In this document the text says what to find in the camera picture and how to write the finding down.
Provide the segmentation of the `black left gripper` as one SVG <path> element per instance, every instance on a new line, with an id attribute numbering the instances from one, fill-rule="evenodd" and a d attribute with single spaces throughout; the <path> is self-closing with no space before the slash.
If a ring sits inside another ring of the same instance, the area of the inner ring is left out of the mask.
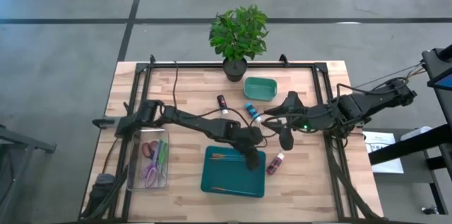
<path id="1" fill-rule="evenodd" d="M 260 165 L 257 145 L 263 140 L 261 130 L 254 126 L 231 126 L 226 134 L 229 144 L 244 156 L 248 170 L 255 170 Z"/>

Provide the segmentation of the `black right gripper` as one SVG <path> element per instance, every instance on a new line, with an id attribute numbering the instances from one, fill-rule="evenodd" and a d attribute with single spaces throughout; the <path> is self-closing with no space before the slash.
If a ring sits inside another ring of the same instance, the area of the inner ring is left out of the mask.
<path id="1" fill-rule="evenodd" d="M 326 116 L 330 110 L 325 105 L 317 105 L 314 107 L 305 107 L 299 96 L 294 91 L 289 91 L 284 102 L 277 106 L 264 111 L 268 115 L 280 115 L 286 118 L 286 124 L 282 127 L 279 135 L 282 149 L 290 151 L 294 145 L 293 129 L 303 129 L 307 126 L 307 130 L 312 130 L 314 119 Z M 281 127 L 283 123 L 277 119 L 273 121 L 263 121 L 261 124 L 265 127 Z"/>

